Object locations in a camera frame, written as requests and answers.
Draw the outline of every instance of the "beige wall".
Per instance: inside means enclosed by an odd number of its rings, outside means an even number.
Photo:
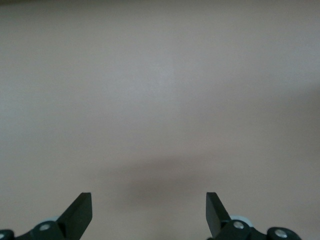
[[[92,192],[89,239],[205,240],[205,194],[320,238],[319,1],[0,5],[0,228]]]

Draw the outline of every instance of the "black mechanical arm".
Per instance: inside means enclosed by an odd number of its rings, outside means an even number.
[[[79,240],[92,219],[91,193],[81,193],[56,221],[45,221],[16,236],[0,230],[0,240]]]
[[[206,194],[205,215],[212,234],[208,240],[301,240],[284,227],[271,227],[263,234],[242,220],[232,220],[215,192]]]
[[[9,229],[0,230],[0,240],[79,240],[92,219],[90,193],[81,193],[56,221],[45,221],[15,237]],[[212,237],[208,240],[301,240],[293,231],[271,227],[267,234],[240,219],[231,219],[215,192],[206,194],[206,220]]]

